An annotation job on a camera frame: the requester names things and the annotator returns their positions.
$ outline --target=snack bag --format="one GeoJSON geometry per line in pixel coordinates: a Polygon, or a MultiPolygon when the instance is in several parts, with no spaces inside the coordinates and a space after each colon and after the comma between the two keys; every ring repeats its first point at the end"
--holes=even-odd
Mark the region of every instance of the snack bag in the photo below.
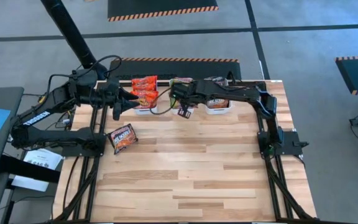
{"type": "Polygon", "coordinates": [[[125,125],[109,133],[108,138],[114,148],[114,155],[138,140],[131,124],[125,125]]]}
{"type": "MultiPolygon", "coordinates": [[[[172,78],[172,79],[169,81],[169,85],[172,86],[172,84],[174,84],[174,83],[190,83],[190,82],[192,82],[192,81],[193,81],[192,78],[178,78],[178,77],[176,77],[176,78],[172,78]]],[[[178,109],[181,108],[180,103],[177,102],[177,101],[175,101],[174,98],[170,98],[170,104],[171,104],[171,105],[173,104],[172,109],[178,110],[178,109]]]]}
{"type": "MultiPolygon", "coordinates": [[[[227,84],[226,79],[223,77],[209,77],[209,78],[205,78],[205,80],[212,80],[212,82],[215,82],[216,84],[221,86],[225,86],[227,84]]],[[[206,106],[209,109],[227,108],[229,106],[229,100],[222,100],[222,99],[209,100],[206,103],[206,106]]]]}
{"type": "Polygon", "coordinates": [[[157,83],[157,76],[152,75],[144,78],[134,78],[132,79],[132,87],[134,90],[147,90],[155,91],[157,83]]]}
{"type": "Polygon", "coordinates": [[[135,100],[139,102],[140,105],[135,107],[135,109],[148,109],[154,108],[157,105],[158,91],[131,91],[133,95],[137,95],[139,99],[135,100]]]}

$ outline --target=white container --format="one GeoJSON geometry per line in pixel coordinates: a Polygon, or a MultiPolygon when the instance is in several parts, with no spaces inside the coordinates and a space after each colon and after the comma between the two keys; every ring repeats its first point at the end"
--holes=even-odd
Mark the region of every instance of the white container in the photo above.
{"type": "Polygon", "coordinates": [[[205,105],[205,112],[207,114],[225,114],[227,113],[229,110],[231,110],[231,108],[233,108],[234,105],[233,105],[233,102],[232,101],[229,101],[229,107],[227,108],[208,108],[206,105],[205,105]]]}
{"type": "MultiPolygon", "coordinates": [[[[151,112],[150,112],[150,109],[134,109],[135,110],[135,114],[137,114],[137,115],[148,115],[148,114],[152,114],[151,112]]],[[[157,108],[157,105],[155,105],[155,107],[154,108],[152,108],[152,111],[154,112],[154,113],[158,113],[158,108],[157,108]]]]}
{"type": "MultiPolygon", "coordinates": [[[[179,112],[179,109],[171,109],[172,113],[177,115],[179,112]]],[[[187,109],[190,113],[194,113],[194,108],[187,109]]]]}

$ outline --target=white paper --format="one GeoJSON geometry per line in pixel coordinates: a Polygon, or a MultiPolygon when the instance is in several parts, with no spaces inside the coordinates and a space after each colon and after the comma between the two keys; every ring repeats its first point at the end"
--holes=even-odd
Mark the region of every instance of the white paper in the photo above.
{"type": "MultiPolygon", "coordinates": [[[[39,149],[27,152],[24,157],[24,162],[29,162],[38,166],[43,166],[49,169],[56,169],[57,165],[63,157],[59,154],[51,152],[46,149],[39,149]]],[[[12,185],[17,187],[24,187],[27,189],[38,190],[45,192],[48,187],[48,182],[35,180],[28,177],[15,176],[12,185]]]]}

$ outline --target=concrete floor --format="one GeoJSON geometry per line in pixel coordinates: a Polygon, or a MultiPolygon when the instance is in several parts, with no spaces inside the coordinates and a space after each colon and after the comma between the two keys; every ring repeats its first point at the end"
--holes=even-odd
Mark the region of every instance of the concrete floor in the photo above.
{"type": "MultiPolygon", "coordinates": [[[[243,0],[218,0],[219,11],[107,22],[107,2],[64,1],[83,34],[150,30],[250,27],[243,0]]],[[[258,27],[358,24],[356,0],[251,0],[258,27]]],[[[38,1],[0,0],[0,37],[58,35],[38,1]]],[[[358,29],[261,32],[272,79],[284,80],[295,127],[305,148],[309,184],[322,220],[358,223],[358,140],[348,119],[358,114],[358,96],[349,93],[334,57],[358,55],[358,29]]],[[[122,57],[238,58],[244,79],[261,79],[252,33],[169,35],[87,39],[96,58],[122,57]]],[[[0,42],[0,86],[23,86],[43,93],[53,73],[79,65],[64,40],[0,42]]],[[[52,86],[61,84],[56,79],[52,86]]],[[[20,110],[35,103],[22,99],[20,110]]],[[[40,124],[48,126],[55,118],[40,124]]],[[[14,156],[17,151],[7,147],[14,156]]],[[[54,194],[54,185],[48,193],[54,194]]],[[[14,198],[39,194],[21,190],[14,198]]],[[[20,202],[11,223],[43,222],[51,200],[20,202]]]]}

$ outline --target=wooden tabletop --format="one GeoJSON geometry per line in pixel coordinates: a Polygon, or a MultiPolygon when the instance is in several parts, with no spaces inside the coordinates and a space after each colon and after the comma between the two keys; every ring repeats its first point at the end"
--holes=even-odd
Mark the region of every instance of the wooden tabletop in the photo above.
{"type": "MultiPolygon", "coordinates": [[[[268,92],[278,100],[278,124],[283,129],[294,128],[283,83],[266,82],[268,92]]],[[[161,96],[159,110],[168,107],[168,96],[161,96]]],[[[73,129],[89,126],[91,112],[87,105],[77,108],[73,129]]],[[[199,105],[190,119],[171,112],[139,116],[130,110],[113,121],[109,110],[105,133],[129,123],[139,142],[115,156],[107,141],[99,163],[92,222],[274,221],[251,105],[234,102],[234,108],[221,115],[208,115],[204,105],[199,105]]],[[[282,160],[289,191],[315,216],[303,164],[293,156],[282,156],[282,160]]],[[[63,163],[53,205],[55,216],[62,212],[73,161],[67,158],[63,163]]],[[[82,158],[70,182],[67,204],[77,191],[81,166],[82,158]]],[[[279,190],[278,198],[285,217],[279,190]]],[[[84,217],[85,207],[82,203],[80,217],[84,217]]]]}

